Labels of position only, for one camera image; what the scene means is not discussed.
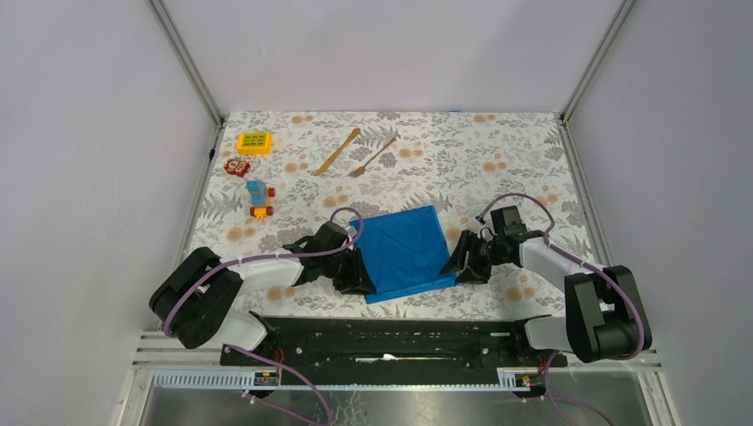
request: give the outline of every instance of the wooden utensil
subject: wooden utensil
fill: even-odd
[[[319,169],[316,170],[316,173],[314,173],[314,175],[319,176],[320,174],[327,171],[327,169],[329,169],[329,166],[331,166],[332,163],[335,162],[335,159],[337,158],[338,155],[340,155],[340,153],[343,152],[345,147],[348,146],[348,144],[350,144],[353,141],[353,139],[355,139],[355,137],[357,137],[360,134],[361,134],[361,129],[357,127],[353,129],[350,136],[348,136],[348,139],[346,139],[345,142],[343,142],[343,145],[341,145],[334,153],[332,153],[332,155],[329,156],[329,158],[324,162],[324,164],[322,164],[321,167],[319,167]]]
[[[366,173],[366,166],[368,166],[370,162],[374,161],[374,159],[377,158],[385,149],[389,148],[390,145],[392,145],[392,143],[395,140],[397,140],[397,137],[394,137],[394,138],[390,139],[389,142],[387,142],[386,144],[384,144],[384,146],[382,146],[382,149],[380,149],[379,151],[377,151],[376,154],[374,154],[374,156],[372,156],[371,158],[369,158],[369,160],[366,162],[366,164],[364,164],[364,165],[360,166],[358,169],[352,171],[351,174],[348,175],[348,176],[350,176],[351,178],[357,178],[358,176]]]

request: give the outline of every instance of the floral pattern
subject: floral pattern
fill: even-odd
[[[321,176],[314,172],[353,128],[357,137]],[[243,157],[245,178],[223,169],[239,135],[270,131],[269,155]],[[397,137],[360,177],[361,166],[390,138]],[[529,193],[547,205],[557,220],[553,239],[592,259],[583,211],[553,114],[466,113],[270,113],[235,112],[226,123],[210,173],[190,249],[208,246],[227,258],[274,251],[312,234],[341,206],[373,217],[433,204],[450,252],[463,229],[478,231],[473,219],[496,195]],[[274,215],[263,221],[249,215],[246,179],[273,186]],[[547,219],[534,203],[514,203],[532,229]],[[337,218],[341,224],[352,215]],[[539,276],[515,266],[496,266],[486,285],[456,286],[366,305],[361,296],[343,296],[329,280],[297,288],[259,290],[236,300],[237,309],[266,315],[317,317],[514,320],[561,315],[562,294]]]

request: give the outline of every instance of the gray floor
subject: gray floor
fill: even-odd
[[[638,383],[629,373],[553,373],[555,395],[579,398],[603,410],[614,424],[651,424]],[[335,425],[541,425],[566,424],[549,402],[519,403],[510,393],[477,391],[325,392]],[[278,391],[270,400],[324,421],[323,408],[309,391]],[[579,425],[604,425],[582,408],[561,404]],[[144,426],[301,426],[303,422],[268,407],[250,405],[236,390],[155,388]]]

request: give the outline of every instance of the gray wall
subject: gray wall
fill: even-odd
[[[107,424],[212,125],[144,1],[3,1],[0,99],[0,424]]]
[[[165,3],[226,112],[550,112],[620,0]]]
[[[753,2],[639,2],[573,120],[684,425],[749,424]]]

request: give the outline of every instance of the yellow toy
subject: yellow toy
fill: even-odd
[[[272,152],[272,133],[260,131],[257,133],[241,133],[238,137],[238,154],[261,155]]]

